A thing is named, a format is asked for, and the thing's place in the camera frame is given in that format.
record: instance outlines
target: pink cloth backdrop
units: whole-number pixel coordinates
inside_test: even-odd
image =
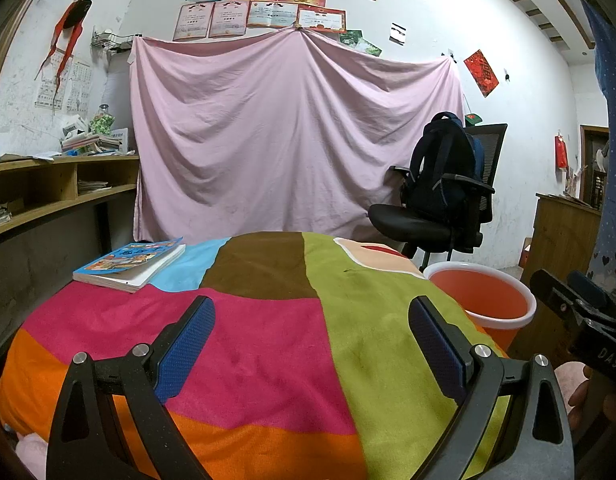
[[[425,124],[462,117],[449,57],[405,63],[283,29],[216,43],[135,38],[137,240],[257,231],[365,240]]]

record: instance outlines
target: mesh chair backrest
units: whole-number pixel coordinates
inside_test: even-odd
[[[466,133],[475,139],[479,139],[483,146],[482,181],[488,186],[492,186],[495,182],[495,171],[497,171],[499,153],[501,153],[501,145],[507,127],[507,124],[484,124],[483,126],[468,126],[466,128]],[[480,223],[485,224],[492,220],[492,195],[482,198],[479,210]]]

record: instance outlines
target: red bucket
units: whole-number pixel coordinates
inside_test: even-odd
[[[506,350],[531,322],[537,302],[527,286],[500,270],[465,262],[440,262],[424,276],[451,296],[476,325]]]

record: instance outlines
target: bed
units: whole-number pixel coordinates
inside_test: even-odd
[[[214,301],[216,325],[166,408],[216,480],[409,479],[455,410],[410,332],[410,300],[427,295],[471,343],[496,348],[386,246],[246,234],[187,247],[135,294],[72,282],[43,303],[8,352],[2,423],[47,441],[75,353],[110,358],[150,343],[199,294]],[[115,403],[138,468],[156,477]],[[504,412],[499,402],[468,476],[485,466]]]

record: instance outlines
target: red poster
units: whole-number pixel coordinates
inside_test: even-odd
[[[479,90],[482,91],[483,96],[488,97],[490,92],[492,92],[499,84],[499,80],[492,71],[490,64],[483,56],[482,51],[478,50],[466,59],[464,63],[466,63],[468,70],[477,83]]]

